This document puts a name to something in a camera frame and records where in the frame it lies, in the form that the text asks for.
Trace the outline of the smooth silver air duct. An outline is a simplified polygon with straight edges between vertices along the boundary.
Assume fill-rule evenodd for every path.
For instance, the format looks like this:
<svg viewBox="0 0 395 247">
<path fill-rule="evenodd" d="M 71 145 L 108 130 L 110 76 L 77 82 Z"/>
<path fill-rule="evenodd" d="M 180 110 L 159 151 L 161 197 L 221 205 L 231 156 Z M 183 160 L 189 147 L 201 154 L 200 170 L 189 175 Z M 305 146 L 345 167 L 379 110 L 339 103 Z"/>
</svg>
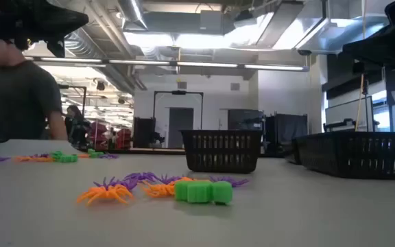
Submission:
<svg viewBox="0 0 395 247">
<path fill-rule="evenodd" d="M 117 0 L 117 3 L 123 15 L 124 30 L 148 30 L 139 0 Z"/>
</svg>

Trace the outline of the person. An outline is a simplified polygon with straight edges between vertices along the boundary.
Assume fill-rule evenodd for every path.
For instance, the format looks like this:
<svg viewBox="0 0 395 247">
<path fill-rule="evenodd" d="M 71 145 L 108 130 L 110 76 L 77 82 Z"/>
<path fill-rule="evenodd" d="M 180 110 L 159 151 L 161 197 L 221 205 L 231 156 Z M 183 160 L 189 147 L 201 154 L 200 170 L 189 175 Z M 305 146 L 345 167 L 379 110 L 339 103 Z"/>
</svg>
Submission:
<svg viewBox="0 0 395 247">
<path fill-rule="evenodd" d="M 91 129 L 91 123 L 85 120 L 82 112 L 76 105 L 72 104 L 67 107 L 64 123 L 69 142 L 72 145 L 85 148 L 87 146 L 86 134 Z"/>
<path fill-rule="evenodd" d="M 68 139 L 57 82 L 13 42 L 0 40 L 0 135 L 41 139 L 47 126 L 52 139 Z"/>
</svg>

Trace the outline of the grey door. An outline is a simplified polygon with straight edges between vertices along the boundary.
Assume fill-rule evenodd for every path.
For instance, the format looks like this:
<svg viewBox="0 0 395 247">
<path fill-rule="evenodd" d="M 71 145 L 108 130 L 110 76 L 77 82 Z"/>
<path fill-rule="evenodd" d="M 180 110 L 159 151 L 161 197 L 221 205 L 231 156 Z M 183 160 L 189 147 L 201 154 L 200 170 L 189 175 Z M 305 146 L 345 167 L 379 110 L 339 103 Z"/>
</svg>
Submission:
<svg viewBox="0 0 395 247">
<path fill-rule="evenodd" d="M 170 108 L 169 109 L 169 131 L 168 131 L 168 148 L 182 149 L 183 139 L 182 130 L 191 130 L 193 128 L 192 108 Z"/>
</svg>

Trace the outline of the red storage bins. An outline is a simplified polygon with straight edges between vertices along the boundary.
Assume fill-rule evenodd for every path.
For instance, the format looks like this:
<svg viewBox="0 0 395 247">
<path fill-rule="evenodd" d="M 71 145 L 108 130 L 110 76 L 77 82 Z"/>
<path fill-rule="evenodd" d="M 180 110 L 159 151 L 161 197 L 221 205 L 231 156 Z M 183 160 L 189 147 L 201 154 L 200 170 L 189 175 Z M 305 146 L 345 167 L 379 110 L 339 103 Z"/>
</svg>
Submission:
<svg viewBox="0 0 395 247">
<path fill-rule="evenodd" d="M 132 132 L 127 128 L 108 128 L 99 122 L 92 122 L 90 127 L 88 140 L 95 150 L 129 150 L 132 146 Z"/>
</svg>

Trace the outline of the corrugated silver air duct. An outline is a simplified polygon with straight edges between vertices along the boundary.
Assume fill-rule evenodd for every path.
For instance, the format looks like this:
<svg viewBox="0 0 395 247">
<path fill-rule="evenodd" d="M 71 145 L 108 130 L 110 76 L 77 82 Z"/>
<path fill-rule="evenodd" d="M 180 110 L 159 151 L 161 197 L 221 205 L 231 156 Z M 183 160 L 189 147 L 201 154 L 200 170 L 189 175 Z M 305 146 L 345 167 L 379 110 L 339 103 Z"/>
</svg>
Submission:
<svg viewBox="0 0 395 247">
<path fill-rule="evenodd" d="M 84 30 L 76 30 L 64 37 L 65 49 L 76 57 L 98 58 L 93 43 Z"/>
</svg>

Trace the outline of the grey table mat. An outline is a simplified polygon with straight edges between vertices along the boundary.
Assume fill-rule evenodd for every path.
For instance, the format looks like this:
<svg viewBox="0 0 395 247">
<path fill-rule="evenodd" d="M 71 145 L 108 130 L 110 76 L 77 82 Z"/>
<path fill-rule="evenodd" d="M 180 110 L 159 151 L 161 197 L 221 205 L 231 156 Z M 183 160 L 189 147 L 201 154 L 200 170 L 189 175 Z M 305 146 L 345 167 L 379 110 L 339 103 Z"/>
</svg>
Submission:
<svg viewBox="0 0 395 247">
<path fill-rule="evenodd" d="M 64 141 L 0 143 L 0 157 L 72 152 Z M 261 158 L 228 206 L 155 199 L 77 203 L 104 177 L 189 175 L 178 155 L 0 162 L 0 247 L 395 247 L 395 180 L 345 180 Z"/>
</svg>

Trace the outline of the long ceiling light bar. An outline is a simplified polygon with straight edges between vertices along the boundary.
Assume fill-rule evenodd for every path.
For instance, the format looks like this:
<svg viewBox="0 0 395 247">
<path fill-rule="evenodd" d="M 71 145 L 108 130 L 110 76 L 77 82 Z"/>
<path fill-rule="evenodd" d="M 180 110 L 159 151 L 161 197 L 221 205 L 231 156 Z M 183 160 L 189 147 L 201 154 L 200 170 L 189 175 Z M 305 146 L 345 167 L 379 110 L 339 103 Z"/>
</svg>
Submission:
<svg viewBox="0 0 395 247">
<path fill-rule="evenodd" d="M 143 65 L 161 67 L 201 67 L 201 68 L 223 68 L 223 69 L 248 69 L 264 71 L 294 71 L 307 72 L 309 67 L 291 66 L 283 64 L 235 64 L 220 62 L 189 62 L 189 61 L 165 61 L 165 60 L 122 60 L 122 59 L 92 59 L 92 58 L 53 58 L 28 56 L 28 60 L 35 62 L 61 62 L 61 63 L 80 63 L 80 64 L 124 64 L 124 65 Z"/>
</svg>

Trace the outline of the black partition panel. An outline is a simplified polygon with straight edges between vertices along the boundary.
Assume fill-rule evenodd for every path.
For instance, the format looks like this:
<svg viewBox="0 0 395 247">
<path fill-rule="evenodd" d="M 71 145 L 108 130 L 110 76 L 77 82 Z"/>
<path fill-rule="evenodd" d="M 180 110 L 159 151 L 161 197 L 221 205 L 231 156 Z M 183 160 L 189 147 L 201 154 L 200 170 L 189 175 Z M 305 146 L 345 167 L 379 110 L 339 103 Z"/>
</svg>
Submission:
<svg viewBox="0 0 395 247">
<path fill-rule="evenodd" d="M 270 157 L 284 157 L 291 153 L 292 141 L 307 135 L 307 115 L 276 113 L 265 118 L 263 133 L 264 154 Z"/>
<path fill-rule="evenodd" d="M 152 134 L 155 129 L 154 118 L 134 118 L 133 147 L 148 148 L 152 142 Z"/>
</svg>

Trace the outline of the whiteboard on stand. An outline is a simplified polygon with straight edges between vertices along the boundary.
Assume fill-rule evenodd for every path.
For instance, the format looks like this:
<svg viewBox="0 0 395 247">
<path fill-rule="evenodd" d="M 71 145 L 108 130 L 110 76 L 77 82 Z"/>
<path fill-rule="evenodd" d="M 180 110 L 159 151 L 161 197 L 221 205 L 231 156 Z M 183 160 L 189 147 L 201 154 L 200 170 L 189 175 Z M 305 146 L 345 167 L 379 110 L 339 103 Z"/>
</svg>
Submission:
<svg viewBox="0 0 395 247">
<path fill-rule="evenodd" d="M 358 125 L 358 131 L 374 132 L 371 96 L 329 107 L 325 110 L 325 117 L 326 125 L 337 124 L 345 119 L 352 119 Z"/>
</svg>

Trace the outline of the dark grey cabinet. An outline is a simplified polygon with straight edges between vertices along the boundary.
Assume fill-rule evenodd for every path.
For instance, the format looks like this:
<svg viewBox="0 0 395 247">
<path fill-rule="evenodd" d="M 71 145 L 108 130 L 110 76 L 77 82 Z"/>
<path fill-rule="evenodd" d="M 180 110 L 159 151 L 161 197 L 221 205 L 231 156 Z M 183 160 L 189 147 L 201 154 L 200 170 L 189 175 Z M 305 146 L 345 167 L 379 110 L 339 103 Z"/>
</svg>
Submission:
<svg viewBox="0 0 395 247">
<path fill-rule="evenodd" d="M 250 109 L 228 110 L 229 130 L 262 130 L 263 111 Z"/>
</svg>

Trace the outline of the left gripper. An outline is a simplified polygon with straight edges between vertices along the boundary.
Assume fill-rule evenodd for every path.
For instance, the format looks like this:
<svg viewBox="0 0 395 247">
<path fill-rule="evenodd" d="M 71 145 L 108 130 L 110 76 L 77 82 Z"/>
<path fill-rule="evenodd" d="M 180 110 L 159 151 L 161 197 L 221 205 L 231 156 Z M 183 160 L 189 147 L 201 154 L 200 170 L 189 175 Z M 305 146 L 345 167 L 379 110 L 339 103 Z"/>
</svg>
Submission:
<svg viewBox="0 0 395 247">
<path fill-rule="evenodd" d="M 58 0 L 0 0 L 0 40 L 21 51 L 43 41 L 63 58 L 64 37 L 87 23 L 86 14 L 64 8 Z"/>
</svg>

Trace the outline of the black gantry frame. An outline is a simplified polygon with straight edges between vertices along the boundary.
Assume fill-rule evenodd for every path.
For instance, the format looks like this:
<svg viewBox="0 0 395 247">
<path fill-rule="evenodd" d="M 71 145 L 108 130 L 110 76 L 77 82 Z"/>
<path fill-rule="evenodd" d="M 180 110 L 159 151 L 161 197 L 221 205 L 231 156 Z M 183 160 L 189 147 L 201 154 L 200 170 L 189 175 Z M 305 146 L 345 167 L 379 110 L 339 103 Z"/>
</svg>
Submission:
<svg viewBox="0 0 395 247">
<path fill-rule="evenodd" d="M 186 95 L 186 94 L 194 94 L 199 95 L 201 97 L 200 104 L 200 129 L 203 127 L 203 110 L 204 110 L 204 93 L 203 92 L 193 92 L 193 91 L 182 91 L 182 90 L 174 90 L 174 91 L 154 91 L 153 94 L 153 106 L 152 106 L 152 118 L 156 118 L 156 96 L 159 93 L 167 93 L 171 95 Z"/>
<path fill-rule="evenodd" d="M 87 87 L 86 86 L 71 86 L 67 84 L 59 84 L 59 89 L 68 91 L 73 89 L 74 93 L 64 93 L 65 97 L 68 98 L 81 98 L 82 99 L 82 116 L 85 116 L 86 99 L 87 99 Z"/>
</svg>

